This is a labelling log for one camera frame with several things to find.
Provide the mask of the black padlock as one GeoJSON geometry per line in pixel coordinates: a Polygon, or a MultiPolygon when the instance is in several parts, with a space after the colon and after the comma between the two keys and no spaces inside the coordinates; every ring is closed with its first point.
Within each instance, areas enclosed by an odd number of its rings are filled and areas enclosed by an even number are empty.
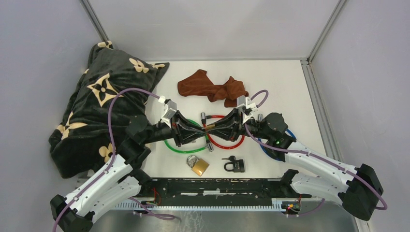
{"type": "Polygon", "coordinates": [[[245,172],[245,162],[243,159],[231,160],[224,164],[224,170],[233,173],[244,173],[245,172]]]}

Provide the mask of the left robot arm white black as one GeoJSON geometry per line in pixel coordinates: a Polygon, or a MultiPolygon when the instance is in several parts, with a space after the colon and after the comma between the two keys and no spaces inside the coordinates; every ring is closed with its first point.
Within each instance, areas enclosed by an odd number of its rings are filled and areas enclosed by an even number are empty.
{"type": "Polygon", "coordinates": [[[146,144],[174,139],[184,145],[205,136],[205,129],[182,116],[179,111],[152,125],[145,115],[131,119],[125,140],[113,149],[109,161],[89,180],[66,196],[56,195],[50,202],[55,220],[53,231],[88,232],[108,210],[123,200],[152,191],[152,178],[142,170],[151,150],[146,144]]]}

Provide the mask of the blue cable lock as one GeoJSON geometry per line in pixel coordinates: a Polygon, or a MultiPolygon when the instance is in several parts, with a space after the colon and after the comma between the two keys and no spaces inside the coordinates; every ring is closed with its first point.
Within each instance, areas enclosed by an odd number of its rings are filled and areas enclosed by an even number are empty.
{"type": "MultiPolygon", "coordinates": [[[[280,139],[275,140],[274,144],[271,146],[275,146],[281,149],[287,149],[289,145],[291,144],[291,142],[295,142],[295,141],[296,141],[295,135],[292,133],[290,129],[286,129],[286,132],[283,134],[283,136],[280,139]]],[[[263,145],[260,145],[260,147],[263,150],[263,152],[270,158],[277,160],[277,161],[283,161],[284,154],[285,154],[284,152],[272,150],[270,148],[266,148],[263,145]]]]}

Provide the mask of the red cable lock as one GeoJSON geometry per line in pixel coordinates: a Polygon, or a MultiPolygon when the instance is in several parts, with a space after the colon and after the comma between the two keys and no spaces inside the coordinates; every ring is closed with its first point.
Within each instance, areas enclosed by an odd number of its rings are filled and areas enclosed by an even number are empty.
{"type": "MultiPolygon", "coordinates": [[[[224,115],[207,115],[205,112],[201,112],[201,122],[202,122],[203,127],[206,126],[206,121],[212,118],[224,118],[224,115]]],[[[231,145],[231,146],[225,146],[225,145],[220,145],[217,142],[215,142],[209,134],[207,134],[206,137],[207,137],[206,141],[208,145],[211,145],[211,146],[215,145],[216,147],[224,149],[224,150],[232,150],[232,149],[239,147],[245,139],[245,136],[242,135],[240,140],[236,144],[231,145]]]]}

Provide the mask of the black padlock key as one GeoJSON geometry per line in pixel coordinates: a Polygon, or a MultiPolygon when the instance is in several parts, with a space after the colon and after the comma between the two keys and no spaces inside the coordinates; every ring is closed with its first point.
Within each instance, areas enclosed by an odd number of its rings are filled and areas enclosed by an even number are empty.
{"type": "Polygon", "coordinates": [[[222,158],[222,160],[229,160],[230,162],[234,162],[236,160],[235,156],[230,156],[228,158],[222,158]]]}

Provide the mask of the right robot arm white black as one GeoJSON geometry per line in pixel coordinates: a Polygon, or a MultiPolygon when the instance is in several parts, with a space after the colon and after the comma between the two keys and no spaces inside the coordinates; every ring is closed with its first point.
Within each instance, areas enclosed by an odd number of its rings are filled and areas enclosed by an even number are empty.
{"type": "Polygon", "coordinates": [[[308,194],[333,201],[352,216],[368,221],[375,210],[387,210],[383,187],[375,170],[366,164],[359,167],[321,155],[286,134],[288,125],[280,113],[269,113],[261,120],[233,109],[222,119],[205,126],[205,132],[235,141],[247,135],[265,147],[270,158],[301,167],[307,175],[290,170],[289,179],[280,182],[285,197],[308,194]]]}

